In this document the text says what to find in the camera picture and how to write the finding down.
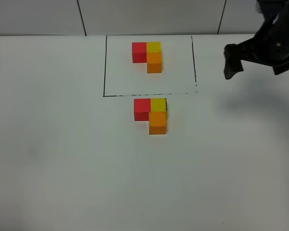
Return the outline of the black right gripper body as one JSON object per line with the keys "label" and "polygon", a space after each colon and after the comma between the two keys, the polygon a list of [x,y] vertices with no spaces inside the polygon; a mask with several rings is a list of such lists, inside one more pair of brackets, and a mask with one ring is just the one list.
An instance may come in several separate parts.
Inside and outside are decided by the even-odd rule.
{"label": "black right gripper body", "polygon": [[235,73],[244,71],[242,61],[273,68],[279,75],[289,70],[289,14],[263,24],[251,39],[235,45]]}

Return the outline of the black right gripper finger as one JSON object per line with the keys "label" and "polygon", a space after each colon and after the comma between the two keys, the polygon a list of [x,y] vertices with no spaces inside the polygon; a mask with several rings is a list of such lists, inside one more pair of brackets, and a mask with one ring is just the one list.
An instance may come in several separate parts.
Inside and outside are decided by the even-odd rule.
{"label": "black right gripper finger", "polygon": [[224,76],[226,80],[231,79],[238,72],[243,72],[241,52],[238,51],[236,44],[228,44],[225,46],[224,58]]}

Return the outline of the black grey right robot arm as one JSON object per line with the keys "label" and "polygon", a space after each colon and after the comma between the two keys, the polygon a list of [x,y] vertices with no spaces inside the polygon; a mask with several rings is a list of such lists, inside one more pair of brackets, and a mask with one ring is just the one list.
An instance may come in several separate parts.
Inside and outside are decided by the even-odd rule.
{"label": "black grey right robot arm", "polygon": [[257,1],[264,23],[254,37],[224,48],[224,76],[243,71],[242,61],[273,68],[279,75],[289,70],[289,0]]}

